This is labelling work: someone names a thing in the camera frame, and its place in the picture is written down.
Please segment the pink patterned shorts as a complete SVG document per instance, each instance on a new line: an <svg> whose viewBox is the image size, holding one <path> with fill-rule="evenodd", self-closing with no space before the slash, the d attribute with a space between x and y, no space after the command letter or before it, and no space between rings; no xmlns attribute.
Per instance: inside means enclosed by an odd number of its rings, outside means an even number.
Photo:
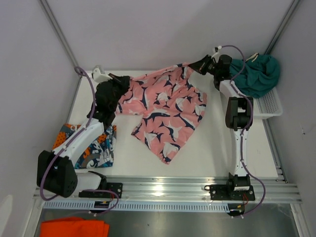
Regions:
<svg viewBox="0 0 316 237"><path fill-rule="evenodd" d="M132 136L169 164L204 117L207 94L190 83L193 70L178 64L130 79L117 114L141 115Z"/></svg>

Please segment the patterned orange blue shorts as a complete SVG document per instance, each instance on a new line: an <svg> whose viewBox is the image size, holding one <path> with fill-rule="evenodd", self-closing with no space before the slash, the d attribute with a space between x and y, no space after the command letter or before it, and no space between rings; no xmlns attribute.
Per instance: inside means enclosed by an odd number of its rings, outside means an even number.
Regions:
<svg viewBox="0 0 316 237"><path fill-rule="evenodd" d="M59 147L68 140L80 125L65 123L53 145L53 149ZM80 155L75 164L75 169L111 167L114 163L114 148L117 137L117 126L111 125L107 130L97 137Z"/></svg>

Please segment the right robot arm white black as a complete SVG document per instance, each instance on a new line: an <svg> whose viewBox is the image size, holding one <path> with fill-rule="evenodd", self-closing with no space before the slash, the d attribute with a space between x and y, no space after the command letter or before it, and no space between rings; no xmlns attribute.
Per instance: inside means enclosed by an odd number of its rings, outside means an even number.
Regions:
<svg viewBox="0 0 316 237"><path fill-rule="evenodd" d="M229 173L225 192L229 198L237 199L251 187L249 173L245 167L248 131L253 122L253 99L242 94L237 88L230 74L231 62L232 58L225 54L219 56L218 60L206 55L201 60L190 63L189 67L203 76L213 75L214 87L228 100L225 125L230 130L235 164L233 172Z"/></svg>

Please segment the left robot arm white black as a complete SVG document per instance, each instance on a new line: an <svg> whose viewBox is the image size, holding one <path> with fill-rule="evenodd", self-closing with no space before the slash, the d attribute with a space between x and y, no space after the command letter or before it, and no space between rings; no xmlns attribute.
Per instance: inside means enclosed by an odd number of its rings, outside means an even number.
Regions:
<svg viewBox="0 0 316 237"><path fill-rule="evenodd" d="M92 104L86 120L66 141L52 151L42 151L38 157L37 186L40 197L44 191L54 197L68 198L81 183L75 171L79 157L112 124L120 98L130 87L129 76L104 75L106 80L91 86Z"/></svg>

